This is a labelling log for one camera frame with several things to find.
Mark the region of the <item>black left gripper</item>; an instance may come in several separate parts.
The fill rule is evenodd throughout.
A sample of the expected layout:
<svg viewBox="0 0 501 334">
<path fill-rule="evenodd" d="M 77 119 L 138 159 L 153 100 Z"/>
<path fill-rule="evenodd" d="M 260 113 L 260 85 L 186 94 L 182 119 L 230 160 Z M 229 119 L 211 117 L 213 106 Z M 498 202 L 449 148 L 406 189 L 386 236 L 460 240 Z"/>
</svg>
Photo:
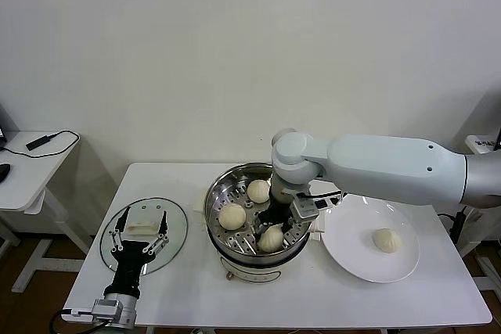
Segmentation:
<svg viewBox="0 0 501 334">
<path fill-rule="evenodd" d="M 160 221 L 157 237 L 150 244 L 134 240 L 124 240 L 122 242 L 122 233 L 124 232 L 130 206 L 122 210 L 120 217 L 114 226 L 113 231 L 109 231 L 109 236 L 113 243 L 111 248 L 112 256 L 117 261 L 117 270 L 112 283 L 107 286 L 103 295 L 122 294 L 132 296 L 136 299 L 140 297 L 139 280 L 142 267 L 155 260 L 158 254 L 166 244 L 168 238 L 168 214 L 163 212 Z"/>
</svg>

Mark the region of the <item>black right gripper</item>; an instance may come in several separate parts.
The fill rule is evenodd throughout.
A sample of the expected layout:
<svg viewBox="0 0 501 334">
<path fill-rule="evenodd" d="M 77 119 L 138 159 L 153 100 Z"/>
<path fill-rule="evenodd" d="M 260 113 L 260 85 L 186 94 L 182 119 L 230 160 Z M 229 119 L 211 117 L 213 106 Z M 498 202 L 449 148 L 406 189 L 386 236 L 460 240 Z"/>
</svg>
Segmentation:
<svg viewBox="0 0 501 334">
<path fill-rule="evenodd" d="M 261 250 L 261 237 L 268 228 L 274 225 L 279 226 L 286 241 L 296 240 L 296 230 L 294 229 L 295 222 L 290 211 L 289 203 L 271 200 L 268 208 L 259 212 L 256 219 L 253 220 L 251 229 L 258 250 Z"/>
</svg>

